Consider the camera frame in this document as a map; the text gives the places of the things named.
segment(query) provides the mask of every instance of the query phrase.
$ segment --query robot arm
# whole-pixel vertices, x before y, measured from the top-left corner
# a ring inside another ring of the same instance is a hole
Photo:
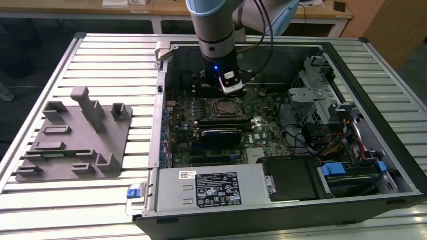
[[[269,34],[256,1],[264,1],[273,25],[280,36],[289,28],[300,0],[187,0],[195,33],[206,64],[206,80],[211,86],[230,95],[242,90],[245,84],[238,66],[234,38],[235,22]]]

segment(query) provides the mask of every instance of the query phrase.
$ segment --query motherboard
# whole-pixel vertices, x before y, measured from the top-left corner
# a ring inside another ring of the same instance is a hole
[[[239,96],[203,95],[173,92],[167,102],[174,168],[254,164],[261,157],[290,155],[280,93],[260,85]]]

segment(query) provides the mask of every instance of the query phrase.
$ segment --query aluminum table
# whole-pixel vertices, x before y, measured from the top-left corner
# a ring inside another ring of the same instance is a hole
[[[249,37],[250,42],[260,37]],[[127,189],[146,181],[158,82],[159,41],[195,42],[194,35],[78,34],[17,139],[0,163],[0,239],[149,240],[126,214]],[[332,42],[394,131],[427,171],[427,107],[370,43],[357,38],[278,38],[280,42]],[[78,103],[73,87],[89,87],[103,105],[134,108],[121,177],[19,183],[21,157],[39,134],[47,101]],[[340,85],[352,102],[348,90]],[[285,230],[221,239],[426,239],[427,206],[392,211],[353,225]]]

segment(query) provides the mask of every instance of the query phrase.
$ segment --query wooden table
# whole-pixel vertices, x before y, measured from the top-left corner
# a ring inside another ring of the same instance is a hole
[[[105,9],[103,0],[0,0],[0,18],[150,20],[155,34],[163,34],[162,21],[191,21],[186,0],[151,0],[149,5]],[[353,13],[334,11],[334,0],[325,6],[300,9],[293,23],[334,25],[329,34],[340,38]]]

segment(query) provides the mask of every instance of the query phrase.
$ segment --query red wire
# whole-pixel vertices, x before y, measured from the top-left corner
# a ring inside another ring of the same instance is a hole
[[[334,138],[336,136],[340,136],[340,135],[344,135],[344,134],[342,134],[342,133],[334,133],[334,134],[332,135],[332,137],[329,138],[329,146],[328,146],[328,148],[330,148],[332,145],[333,145],[333,138]]]
[[[362,144],[362,156],[364,156],[364,160],[368,160],[368,154],[366,154],[366,145],[364,144],[364,141],[360,138],[356,138],[358,140],[358,142]]]

